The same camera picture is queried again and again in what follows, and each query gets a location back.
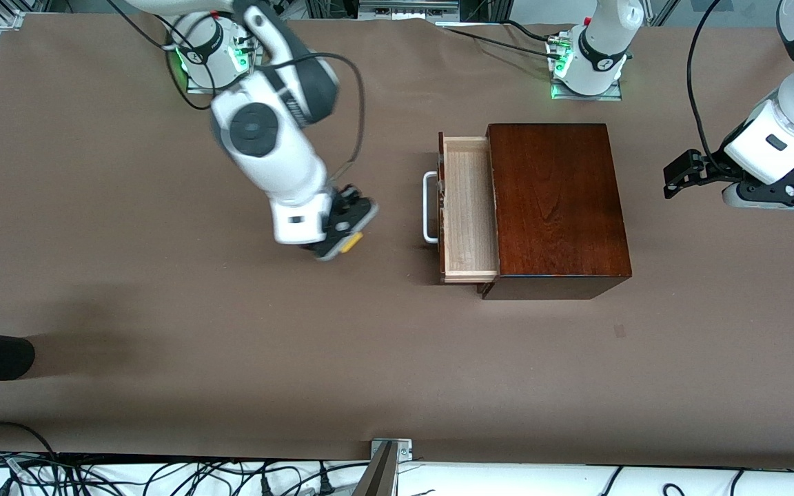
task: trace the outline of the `drawer handle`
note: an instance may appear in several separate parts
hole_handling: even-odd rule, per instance
[[[437,245],[440,242],[437,238],[431,238],[428,234],[428,182],[431,178],[437,178],[436,170],[425,172],[422,178],[422,235],[425,236],[425,241],[431,245]]]

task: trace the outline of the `wooden cabinet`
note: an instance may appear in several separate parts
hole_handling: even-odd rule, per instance
[[[484,299],[589,299],[631,276],[605,125],[440,133],[437,176],[442,282]]]

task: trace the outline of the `table surface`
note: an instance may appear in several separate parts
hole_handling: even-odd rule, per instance
[[[40,357],[0,383],[0,420],[63,451],[334,459],[392,436],[426,459],[794,465],[794,214],[717,186],[662,197],[698,145],[690,30],[643,29],[624,100],[580,103],[549,98],[538,57],[423,21],[292,26],[368,90],[345,179],[381,211],[331,263],[275,244],[264,195],[123,20],[31,15],[2,37],[0,333]],[[708,30],[698,57],[714,142],[792,69],[774,30]],[[338,109],[308,129],[331,167],[357,110],[336,70]],[[438,132],[524,122],[609,126],[633,278],[593,301],[437,283],[419,197]]]

